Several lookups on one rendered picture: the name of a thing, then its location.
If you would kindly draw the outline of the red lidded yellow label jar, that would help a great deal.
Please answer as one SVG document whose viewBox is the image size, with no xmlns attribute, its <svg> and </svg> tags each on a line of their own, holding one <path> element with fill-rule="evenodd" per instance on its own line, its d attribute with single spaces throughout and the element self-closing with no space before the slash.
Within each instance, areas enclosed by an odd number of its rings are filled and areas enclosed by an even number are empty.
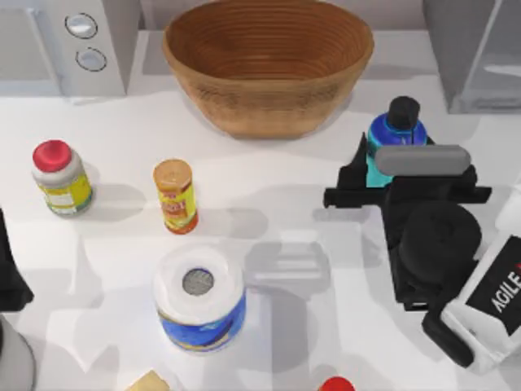
<svg viewBox="0 0 521 391">
<path fill-rule="evenodd" d="M 47 207 L 59 216 L 79 214 L 92 201 L 93 188 L 83 162 L 62 140 L 47 140 L 35 147 L 32 175 Z"/>
</svg>

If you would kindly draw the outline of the round microwave knob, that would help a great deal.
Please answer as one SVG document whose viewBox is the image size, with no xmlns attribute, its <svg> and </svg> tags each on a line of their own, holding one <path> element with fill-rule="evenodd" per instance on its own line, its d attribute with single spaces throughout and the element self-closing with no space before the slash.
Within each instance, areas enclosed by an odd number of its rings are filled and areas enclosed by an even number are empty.
<svg viewBox="0 0 521 391">
<path fill-rule="evenodd" d="M 75 55 L 77 64 L 88 72 L 101 72 L 107 67 L 107 57 L 93 47 L 80 50 Z"/>
<path fill-rule="evenodd" d="M 86 13 L 67 16 L 64 25 L 72 36 L 79 39 L 91 39 L 98 32 L 96 20 Z"/>
</svg>

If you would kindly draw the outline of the brown wicker basket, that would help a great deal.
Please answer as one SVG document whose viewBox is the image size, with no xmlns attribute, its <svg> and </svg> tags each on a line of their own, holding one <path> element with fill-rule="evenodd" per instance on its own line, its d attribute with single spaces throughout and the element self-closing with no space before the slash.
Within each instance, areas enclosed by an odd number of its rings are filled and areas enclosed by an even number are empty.
<svg viewBox="0 0 521 391">
<path fill-rule="evenodd" d="M 213 0 L 164 29 L 164 57 L 202 115 L 236 138 L 299 138 L 352 93 L 370 26 L 322 0 Z"/>
</svg>

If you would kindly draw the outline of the blue bottle with black cap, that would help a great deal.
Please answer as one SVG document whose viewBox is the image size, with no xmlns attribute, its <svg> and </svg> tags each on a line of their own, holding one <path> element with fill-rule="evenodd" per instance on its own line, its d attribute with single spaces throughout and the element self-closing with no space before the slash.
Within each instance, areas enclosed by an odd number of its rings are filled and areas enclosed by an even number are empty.
<svg viewBox="0 0 521 391">
<path fill-rule="evenodd" d="M 395 97 L 388 110 L 375 117 L 367 131 L 367 175 L 369 188 L 384 187 L 392 176 L 382 174 L 375 165 L 375 154 L 381 146 L 427 145 L 428 135 L 424 124 L 418 119 L 419 102 L 409 96 Z"/>
</svg>

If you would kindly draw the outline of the white and blue paper roll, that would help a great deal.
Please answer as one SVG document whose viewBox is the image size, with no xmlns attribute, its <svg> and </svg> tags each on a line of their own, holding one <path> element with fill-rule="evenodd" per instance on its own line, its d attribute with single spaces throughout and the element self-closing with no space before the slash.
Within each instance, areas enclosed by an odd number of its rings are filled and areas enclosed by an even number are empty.
<svg viewBox="0 0 521 391">
<path fill-rule="evenodd" d="M 222 349 L 243 328 L 243 268 L 214 246 L 197 245 L 166 256 L 156 269 L 153 295 L 166 336 L 185 351 Z"/>
</svg>

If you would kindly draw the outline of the red round lid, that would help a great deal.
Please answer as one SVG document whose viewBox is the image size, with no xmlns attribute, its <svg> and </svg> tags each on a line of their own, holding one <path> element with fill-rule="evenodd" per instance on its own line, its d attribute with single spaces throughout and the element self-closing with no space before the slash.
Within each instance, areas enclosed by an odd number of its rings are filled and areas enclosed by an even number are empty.
<svg viewBox="0 0 521 391">
<path fill-rule="evenodd" d="M 332 376 L 324 380 L 317 391 L 356 391 L 353 384 L 342 376 Z"/>
</svg>

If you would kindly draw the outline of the pale microwave oven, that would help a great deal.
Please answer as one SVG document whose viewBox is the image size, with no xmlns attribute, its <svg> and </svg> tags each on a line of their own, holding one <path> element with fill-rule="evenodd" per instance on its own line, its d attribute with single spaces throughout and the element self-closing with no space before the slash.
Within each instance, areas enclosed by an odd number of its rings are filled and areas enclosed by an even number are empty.
<svg viewBox="0 0 521 391">
<path fill-rule="evenodd" d="M 65 28 L 65 18 L 79 13 L 98 24 L 91 39 Z M 141 21 L 140 0 L 0 0 L 0 96 L 124 96 Z M 76 53 L 87 47 L 105 54 L 103 71 L 77 64 Z"/>
</svg>

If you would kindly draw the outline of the orange and yellow can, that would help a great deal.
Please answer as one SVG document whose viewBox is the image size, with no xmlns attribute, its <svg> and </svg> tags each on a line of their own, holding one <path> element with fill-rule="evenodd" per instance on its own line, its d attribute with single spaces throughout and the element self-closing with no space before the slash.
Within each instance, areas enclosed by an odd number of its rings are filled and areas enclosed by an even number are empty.
<svg viewBox="0 0 521 391">
<path fill-rule="evenodd" d="M 198 212 L 191 167 L 181 159 L 160 162 L 153 171 L 164 224 L 177 235 L 195 229 Z"/>
</svg>

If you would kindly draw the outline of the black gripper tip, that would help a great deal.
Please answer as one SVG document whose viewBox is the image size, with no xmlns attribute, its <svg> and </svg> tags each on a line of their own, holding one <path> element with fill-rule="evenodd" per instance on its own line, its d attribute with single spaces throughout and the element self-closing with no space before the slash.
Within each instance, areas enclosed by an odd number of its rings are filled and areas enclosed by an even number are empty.
<svg viewBox="0 0 521 391">
<path fill-rule="evenodd" d="M 15 263 L 0 209 L 0 313 L 20 312 L 33 298 L 33 291 Z"/>
</svg>

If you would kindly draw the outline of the pale yellow block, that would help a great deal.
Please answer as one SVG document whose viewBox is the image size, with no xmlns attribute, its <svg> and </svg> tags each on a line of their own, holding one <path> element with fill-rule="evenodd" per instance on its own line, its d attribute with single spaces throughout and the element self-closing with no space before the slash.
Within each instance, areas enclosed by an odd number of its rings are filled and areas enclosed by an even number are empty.
<svg viewBox="0 0 521 391">
<path fill-rule="evenodd" d="M 169 384 L 150 370 L 136 379 L 125 391 L 171 391 Z"/>
</svg>

